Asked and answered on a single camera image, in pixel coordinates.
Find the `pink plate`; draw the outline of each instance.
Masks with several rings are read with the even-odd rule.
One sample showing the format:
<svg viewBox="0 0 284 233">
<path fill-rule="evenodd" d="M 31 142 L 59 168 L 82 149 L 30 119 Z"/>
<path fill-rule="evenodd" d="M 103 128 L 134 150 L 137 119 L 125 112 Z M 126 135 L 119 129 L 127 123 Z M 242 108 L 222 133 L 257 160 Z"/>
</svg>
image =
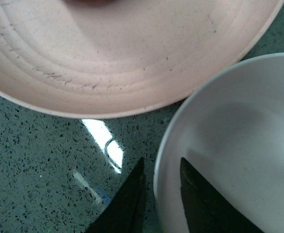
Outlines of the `pink plate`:
<svg viewBox="0 0 284 233">
<path fill-rule="evenodd" d="M 189 96 L 239 61 L 284 0 L 0 0 L 0 95 L 111 118 Z"/>
</svg>

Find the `ceramic plate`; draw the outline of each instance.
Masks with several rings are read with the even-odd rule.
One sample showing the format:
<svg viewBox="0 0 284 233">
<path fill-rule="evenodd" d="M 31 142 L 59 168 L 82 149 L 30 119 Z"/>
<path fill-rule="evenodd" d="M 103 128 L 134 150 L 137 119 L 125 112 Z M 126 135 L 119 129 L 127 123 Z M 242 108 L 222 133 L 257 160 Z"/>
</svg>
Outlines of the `ceramic plate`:
<svg viewBox="0 0 284 233">
<path fill-rule="evenodd" d="M 284 0 L 0 0 L 0 95 L 63 117 L 189 96 L 239 61 Z"/>
<path fill-rule="evenodd" d="M 189 232 L 181 199 L 182 157 L 263 232 L 284 232 L 284 53 L 226 69 L 177 111 L 154 174 L 165 233 Z"/>
</svg>

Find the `white bowl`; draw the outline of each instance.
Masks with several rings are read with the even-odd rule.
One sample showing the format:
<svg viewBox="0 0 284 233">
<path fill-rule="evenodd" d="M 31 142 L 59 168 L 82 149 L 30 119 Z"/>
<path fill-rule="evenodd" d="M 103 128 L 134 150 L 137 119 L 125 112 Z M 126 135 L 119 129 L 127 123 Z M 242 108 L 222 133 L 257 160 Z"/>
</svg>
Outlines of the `white bowl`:
<svg viewBox="0 0 284 233">
<path fill-rule="evenodd" d="M 189 232 L 181 157 L 261 230 L 284 232 L 284 53 L 226 69 L 175 114 L 154 176 L 157 214 L 166 233 Z"/>
</svg>

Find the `quartz countertop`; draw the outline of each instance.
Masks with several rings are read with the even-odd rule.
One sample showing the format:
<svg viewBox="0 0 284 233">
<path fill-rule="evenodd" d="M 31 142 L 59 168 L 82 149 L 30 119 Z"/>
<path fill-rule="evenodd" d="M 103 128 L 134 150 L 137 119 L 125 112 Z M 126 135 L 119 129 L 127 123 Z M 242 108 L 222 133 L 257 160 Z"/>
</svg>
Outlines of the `quartz countertop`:
<svg viewBox="0 0 284 233">
<path fill-rule="evenodd" d="M 244 57 L 284 52 L 284 5 Z M 0 97 L 0 233 L 84 232 L 144 157 L 145 233 L 159 233 L 153 171 L 161 138 L 182 104 L 116 119 L 68 119 Z"/>
</svg>

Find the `speckled countertop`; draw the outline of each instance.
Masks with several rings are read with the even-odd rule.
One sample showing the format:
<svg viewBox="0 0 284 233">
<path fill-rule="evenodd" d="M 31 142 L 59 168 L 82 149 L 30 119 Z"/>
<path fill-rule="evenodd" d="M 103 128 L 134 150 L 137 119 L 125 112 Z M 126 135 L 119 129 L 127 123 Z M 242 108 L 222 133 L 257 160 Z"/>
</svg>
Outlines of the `speckled countertop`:
<svg viewBox="0 0 284 233">
<path fill-rule="evenodd" d="M 284 52 L 284 6 L 245 59 L 275 52 Z M 0 233 L 83 232 L 141 156 L 147 180 L 144 232 L 160 232 L 154 162 L 180 104 L 94 121 L 41 114 L 0 97 Z"/>
</svg>

